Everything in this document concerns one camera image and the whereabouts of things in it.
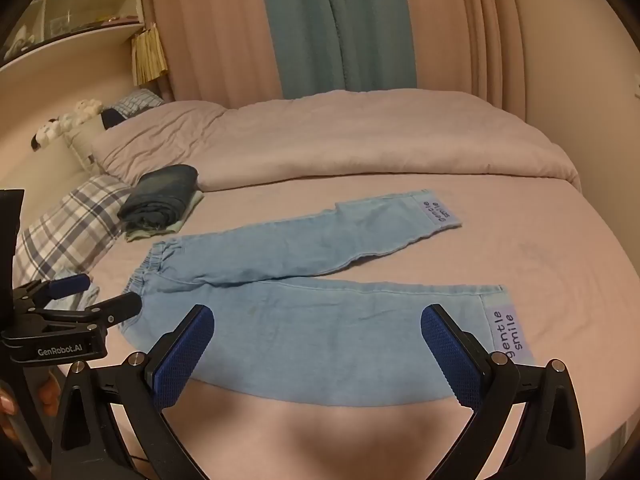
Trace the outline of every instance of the checkered cloth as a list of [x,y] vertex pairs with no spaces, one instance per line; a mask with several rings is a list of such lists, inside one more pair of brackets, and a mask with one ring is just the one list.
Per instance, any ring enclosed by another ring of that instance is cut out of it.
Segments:
[[120,235],[118,211],[129,192],[117,178],[99,175],[66,195],[18,236],[14,286],[63,269],[90,270]]
[[154,108],[162,104],[164,104],[164,101],[151,90],[141,88],[133,91],[110,108],[116,110],[124,118],[129,119],[144,108]]

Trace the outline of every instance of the bed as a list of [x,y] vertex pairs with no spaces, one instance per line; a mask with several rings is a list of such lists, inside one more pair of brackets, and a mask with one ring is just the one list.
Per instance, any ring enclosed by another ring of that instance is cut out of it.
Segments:
[[[568,366],[588,452],[638,408],[640,281],[579,192],[573,165],[539,131],[458,92],[340,91],[220,108],[181,102],[150,110],[114,129],[106,144],[102,136],[94,143],[96,156],[125,182],[167,163],[197,167],[208,192],[180,234],[432,190],[462,220],[460,229],[331,278],[505,285],[536,364],[560,358]],[[389,124],[395,125],[394,140],[381,143]],[[155,148],[161,145],[165,158]],[[101,299],[121,293],[154,241],[127,244],[121,237],[114,243],[91,272]],[[95,365],[122,362],[135,350],[114,328],[107,345],[110,354]],[[166,416],[211,478],[320,480],[425,478],[469,413],[453,398],[326,407],[190,381]],[[484,476],[499,466],[519,413],[514,409]],[[132,454],[140,456],[134,437],[125,433]]]

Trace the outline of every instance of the dark folded jeans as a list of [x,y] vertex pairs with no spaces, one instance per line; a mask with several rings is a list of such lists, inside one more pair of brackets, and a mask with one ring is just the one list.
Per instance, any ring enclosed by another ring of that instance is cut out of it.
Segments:
[[127,230],[165,229],[184,214],[196,190],[198,171],[175,164],[144,174],[118,212]]

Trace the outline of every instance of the blue gripper pad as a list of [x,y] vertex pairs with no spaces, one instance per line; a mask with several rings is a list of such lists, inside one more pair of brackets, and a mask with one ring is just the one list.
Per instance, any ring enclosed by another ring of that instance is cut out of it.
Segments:
[[196,305],[172,333],[178,339],[173,342],[153,374],[152,390],[156,409],[163,410],[176,403],[211,341],[214,327],[213,312],[206,306]]
[[60,300],[73,294],[86,291],[91,285],[91,280],[86,274],[76,274],[68,278],[49,282],[49,297],[52,300]]
[[482,403],[482,377],[459,339],[432,306],[422,311],[420,328],[458,402],[476,411]]

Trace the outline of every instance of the yellow tassel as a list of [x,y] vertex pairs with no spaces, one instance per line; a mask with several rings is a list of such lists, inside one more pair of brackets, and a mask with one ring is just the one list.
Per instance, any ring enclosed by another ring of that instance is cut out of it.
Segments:
[[168,72],[155,23],[131,40],[131,69],[135,86],[148,83]]

